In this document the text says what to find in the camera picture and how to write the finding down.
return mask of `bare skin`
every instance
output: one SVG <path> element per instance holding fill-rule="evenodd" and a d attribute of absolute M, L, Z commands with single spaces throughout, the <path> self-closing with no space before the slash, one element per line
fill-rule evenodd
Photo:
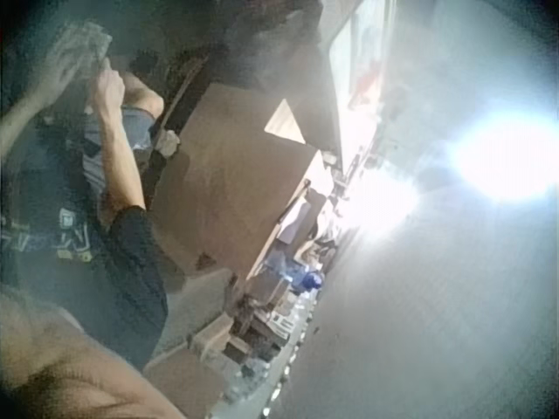
<path fill-rule="evenodd" d="M 127 207 L 146 208 L 140 173 L 122 126 L 121 106 L 125 86 L 119 73 L 111 68 L 108 58 L 92 87 L 93 110 L 101 127 L 101 153 L 107 179 L 107 192 L 115 212 Z"/>

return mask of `shorts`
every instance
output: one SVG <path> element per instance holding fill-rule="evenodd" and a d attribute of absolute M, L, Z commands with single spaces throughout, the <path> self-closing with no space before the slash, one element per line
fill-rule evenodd
<path fill-rule="evenodd" d="M 122 108 L 122 125 L 133 150 L 144 150 L 151 147 L 149 129 L 155 119 L 148 112 L 132 107 Z M 101 159 L 100 126 L 95 115 L 88 115 L 84 125 L 83 169 L 87 182 L 91 186 L 93 196 L 99 200 L 105 191 L 107 182 Z"/>

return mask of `fabric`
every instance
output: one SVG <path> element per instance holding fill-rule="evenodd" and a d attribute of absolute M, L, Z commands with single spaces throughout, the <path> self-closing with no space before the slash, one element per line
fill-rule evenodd
<path fill-rule="evenodd" d="M 184 418 L 65 310 L 5 286 L 0 306 L 0 402 L 10 417 Z"/>
<path fill-rule="evenodd" d="M 129 124 L 125 130 L 132 132 Z M 104 231 L 81 155 L 66 153 L 52 127 L 39 133 L 24 144 L 22 155 L 32 158 L 3 175 L 1 280 L 63 306 L 93 338 L 142 368 L 167 317 L 146 212 L 125 209 Z"/>

